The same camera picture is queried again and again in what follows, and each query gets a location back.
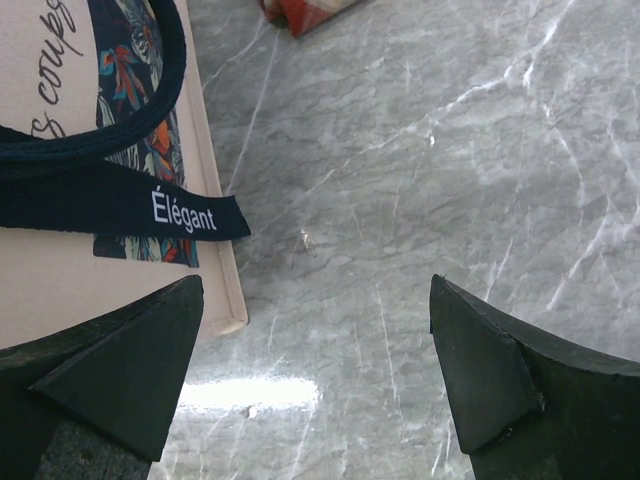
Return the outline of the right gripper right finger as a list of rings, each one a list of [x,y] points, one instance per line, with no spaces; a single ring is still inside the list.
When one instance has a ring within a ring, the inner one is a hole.
[[[429,308],[476,478],[638,478],[638,363],[548,333],[439,275]]]

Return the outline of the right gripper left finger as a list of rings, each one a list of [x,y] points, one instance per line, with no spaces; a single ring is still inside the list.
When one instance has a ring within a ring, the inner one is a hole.
[[[4,479],[145,479],[203,316],[198,275],[1,351]]]

